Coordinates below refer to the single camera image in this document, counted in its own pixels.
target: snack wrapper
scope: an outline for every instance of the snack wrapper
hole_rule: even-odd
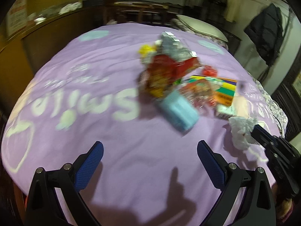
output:
[[[228,120],[229,118],[236,116],[235,107],[233,105],[231,105],[230,107],[224,105],[217,105],[215,116]]]
[[[166,97],[175,87],[174,82],[200,67],[195,52],[185,48],[170,32],[163,32],[161,45],[148,64],[145,90],[155,98]]]
[[[179,93],[186,97],[192,106],[201,108],[206,103],[210,106],[215,105],[213,91],[207,80],[184,81],[179,87]]]
[[[197,76],[190,77],[190,81],[199,79],[206,79],[210,81],[214,88],[214,98],[218,104],[225,106],[231,106],[236,91],[237,80],[222,78],[222,77],[209,77],[209,76]]]

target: bed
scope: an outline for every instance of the bed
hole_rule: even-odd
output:
[[[219,76],[238,80],[237,97],[246,115],[257,117],[260,125],[279,136],[252,77],[217,43],[165,27],[102,26],[75,38],[45,64],[9,117],[1,156],[25,194],[38,167],[56,170],[73,163],[97,140],[104,145],[104,156],[80,193],[103,226],[199,225],[220,194],[198,158],[200,140],[227,162],[250,170],[263,167],[274,183],[263,148],[235,149],[227,120],[209,113],[182,134],[152,102],[139,97],[144,66],[138,50],[163,31],[174,33],[202,63],[217,68]],[[225,225],[233,221],[242,192]],[[66,218],[76,225],[57,193]]]

